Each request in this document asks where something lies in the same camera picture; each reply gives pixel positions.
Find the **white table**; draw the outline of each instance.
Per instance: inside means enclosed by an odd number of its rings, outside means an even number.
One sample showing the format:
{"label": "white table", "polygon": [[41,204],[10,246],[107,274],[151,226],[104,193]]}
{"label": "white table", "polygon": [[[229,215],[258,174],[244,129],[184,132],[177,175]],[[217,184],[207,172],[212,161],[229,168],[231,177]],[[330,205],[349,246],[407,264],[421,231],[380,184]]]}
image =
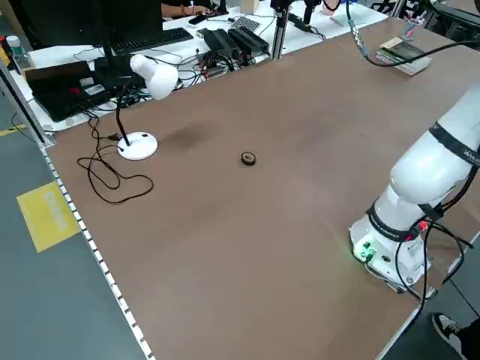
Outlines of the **white table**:
{"label": "white table", "polygon": [[[321,12],[321,7],[317,7],[315,12],[312,14],[310,24],[318,29],[319,32],[324,34],[327,39],[334,38],[338,35],[345,34],[350,30],[347,26],[343,27],[335,22],[330,20],[329,16],[324,15]],[[186,17],[182,19],[177,19],[169,22],[165,22],[163,27],[165,29],[172,28],[185,28],[192,35],[193,39],[189,41],[183,41],[181,43],[174,43],[167,46],[162,46],[158,48],[153,48],[149,50],[144,50],[139,52],[143,55],[152,56],[156,59],[160,59],[165,62],[172,64],[178,64],[182,59],[186,59],[189,56],[196,54],[197,49],[199,53],[206,53],[209,51],[205,41],[196,36],[196,32],[199,29],[225,29],[228,30],[231,26],[231,22],[227,22],[229,17],[236,18],[243,16],[244,14],[240,13],[239,7],[229,8],[229,14],[225,16],[217,16],[209,21],[203,21],[198,25],[190,25],[188,20],[191,17]],[[305,3],[303,1],[297,1],[292,4],[291,13],[303,17],[305,12]],[[378,13],[375,10],[371,10],[362,5],[352,4],[351,5],[352,17],[355,20],[355,24],[360,28],[362,26],[367,26],[373,23],[384,20],[387,16]],[[335,16],[342,16],[345,14],[345,5],[342,4],[335,13]],[[270,8],[270,1],[261,1],[259,7],[254,15],[247,15],[248,18],[257,21],[261,26],[255,31],[260,35],[265,41],[267,41],[272,47],[272,42],[275,33],[275,18],[273,9]],[[286,30],[286,36],[283,43],[283,53],[290,53],[292,51],[309,47],[310,45],[317,44],[321,42],[322,39],[319,35],[305,33],[297,28],[295,28],[291,23],[288,24]],[[54,46],[46,49],[35,50],[29,53],[31,59],[34,62],[36,68],[46,68],[54,65],[67,64],[71,62],[78,62],[80,60],[86,60],[89,62],[90,67],[93,69],[94,62],[91,61],[98,57],[103,56],[102,49],[95,49],[93,46]],[[257,62],[260,62],[266,59],[267,56],[259,56],[256,58]],[[191,73],[182,73],[182,70],[191,70],[194,65],[194,62],[181,66],[179,68],[180,77],[190,77]],[[23,77],[18,75],[15,71],[11,72],[13,79],[16,84],[19,86],[20,91],[23,93],[23,96],[37,116],[40,125],[45,131],[62,131],[73,126],[82,124],[86,122],[89,118],[84,114],[79,114],[66,118],[64,121],[54,122],[50,116],[38,105],[36,100],[33,100],[32,90],[29,88],[29,85]],[[100,106],[103,109],[114,110],[114,103],[106,103]],[[105,115],[107,112],[96,112],[99,116]]]}

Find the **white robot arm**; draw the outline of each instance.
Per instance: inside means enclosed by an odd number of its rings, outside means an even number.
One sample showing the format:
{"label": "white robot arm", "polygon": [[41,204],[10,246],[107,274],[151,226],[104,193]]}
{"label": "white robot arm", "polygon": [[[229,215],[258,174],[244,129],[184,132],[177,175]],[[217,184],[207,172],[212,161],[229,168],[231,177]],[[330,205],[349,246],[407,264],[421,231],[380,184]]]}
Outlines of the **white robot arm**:
{"label": "white robot arm", "polygon": [[350,229],[355,257],[400,289],[404,287],[395,267],[399,244],[405,245],[398,253],[398,270],[410,286],[424,268],[423,240],[413,227],[468,176],[472,166],[480,167],[479,114],[476,85],[397,161],[390,184]]}

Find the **gray floor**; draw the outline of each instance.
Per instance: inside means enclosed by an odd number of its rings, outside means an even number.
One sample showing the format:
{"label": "gray floor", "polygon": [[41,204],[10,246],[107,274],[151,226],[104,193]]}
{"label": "gray floor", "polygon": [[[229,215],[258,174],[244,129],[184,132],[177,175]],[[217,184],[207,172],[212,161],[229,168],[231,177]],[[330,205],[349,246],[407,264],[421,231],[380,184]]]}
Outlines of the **gray floor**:
{"label": "gray floor", "polygon": [[145,359],[81,233],[35,250],[17,196],[53,180],[37,145],[0,137],[0,169],[0,359]]}

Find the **black box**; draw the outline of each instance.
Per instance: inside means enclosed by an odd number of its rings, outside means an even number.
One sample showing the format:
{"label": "black box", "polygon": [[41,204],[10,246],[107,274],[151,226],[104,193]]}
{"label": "black box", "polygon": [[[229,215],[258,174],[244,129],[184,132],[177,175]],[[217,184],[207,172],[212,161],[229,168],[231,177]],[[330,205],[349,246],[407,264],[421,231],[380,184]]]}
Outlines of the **black box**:
{"label": "black box", "polygon": [[205,31],[203,40],[213,53],[223,53],[233,59],[238,59],[240,56],[239,46],[223,29]]}
{"label": "black box", "polygon": [[241,28],[231,28],[228,31],[228,35],[246,55],[251,57],[262,54],[269,55],[269,43],[243,26]]}

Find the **keyboard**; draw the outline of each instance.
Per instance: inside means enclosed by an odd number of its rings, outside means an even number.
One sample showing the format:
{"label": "keyboard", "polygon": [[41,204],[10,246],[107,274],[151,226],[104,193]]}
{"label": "keyboard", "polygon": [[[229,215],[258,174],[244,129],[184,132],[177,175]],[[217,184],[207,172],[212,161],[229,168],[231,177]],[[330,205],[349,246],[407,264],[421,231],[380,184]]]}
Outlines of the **keyboard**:
{"label": "keyboard", "polygon": [[152,47],[162,47],[191,40],[194,37],[184,28],[171,28],[162,31],[162,38],[144,41],[129,41],[125,43],[112,43],[112,48],[117,56],[135,53],[136,51],[151,49]]}
{"label": "keyboard", "polygon": [[247,28],[251,32],[255,32],[259,26],[260,24],[258,22],[241,16],[232,24],[232,29]]}

